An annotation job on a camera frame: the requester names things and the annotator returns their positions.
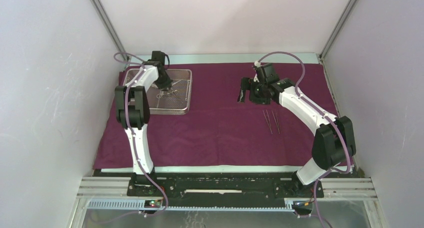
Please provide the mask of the metal mesh instrument tray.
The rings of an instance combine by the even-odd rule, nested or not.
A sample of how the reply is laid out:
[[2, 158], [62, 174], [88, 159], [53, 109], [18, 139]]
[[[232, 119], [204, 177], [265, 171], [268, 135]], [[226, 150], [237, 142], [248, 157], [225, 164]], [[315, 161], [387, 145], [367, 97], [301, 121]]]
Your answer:
[[167, 70], [171, 88], [163, 91], [152, 84], [146, 91], [150, 114], [184, 115], [190, 109], [193, 75], [189, 69]]

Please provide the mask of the magenta surgical wrap cloth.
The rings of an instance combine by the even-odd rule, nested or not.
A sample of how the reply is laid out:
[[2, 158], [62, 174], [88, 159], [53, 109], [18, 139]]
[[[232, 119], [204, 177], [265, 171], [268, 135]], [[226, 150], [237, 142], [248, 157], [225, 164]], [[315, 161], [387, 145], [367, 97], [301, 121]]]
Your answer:
[[155, 166], [302, 166], [311, 158], [314, 135], [294, 114], [275, 103], [237, 102], [241, 79], [255, 75], [250, 63], [171, 68], [192, 71], [190, 107], [184, 115], [151, 115], [147, 137]]

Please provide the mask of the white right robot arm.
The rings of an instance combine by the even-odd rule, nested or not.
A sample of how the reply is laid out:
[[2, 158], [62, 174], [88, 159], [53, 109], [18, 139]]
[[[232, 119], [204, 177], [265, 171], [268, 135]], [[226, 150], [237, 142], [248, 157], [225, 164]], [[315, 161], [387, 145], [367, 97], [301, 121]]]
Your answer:
[[243, 77], [238, 102], [248, 98], [252, 103], [269, 105], [275, 102], [293, 113], [314, 135], [311, 158], [292, 175], [291, 192], [304, 197], [311, 184], [323, 178], [336, 166], [346, 163], [351, 171], [351, 157], [356, 153], [353, 123], [347, 116], [337, 117], [308, 98], [288, 78], [281, 79], [273, 65], [255, 67], [254, 78]]

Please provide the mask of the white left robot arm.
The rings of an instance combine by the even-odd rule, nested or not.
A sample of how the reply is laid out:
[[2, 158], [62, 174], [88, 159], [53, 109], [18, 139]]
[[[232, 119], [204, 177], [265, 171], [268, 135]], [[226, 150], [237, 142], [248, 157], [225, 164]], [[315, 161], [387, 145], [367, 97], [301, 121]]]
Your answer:
[[160, 91], [169, 91], [173, 80], [167, 73], [165, 65], [170, 65], [169, 56], [162, 51], [153, 51], [147, 61], [133, 54], [124, 52], [139, 62], [123, 61], [138, 67], [132, 79], [115, 88], [116, 119], [128, 136], [133, 174], [131, 181], [139, 185], [138, 189], [145, 196], [153, 196], [158, 190], [158, 183], [153, 177], [154, 165], [149, 152], [147, 128], [150, 120], [150, 107], [147, 92], [151, 86]]

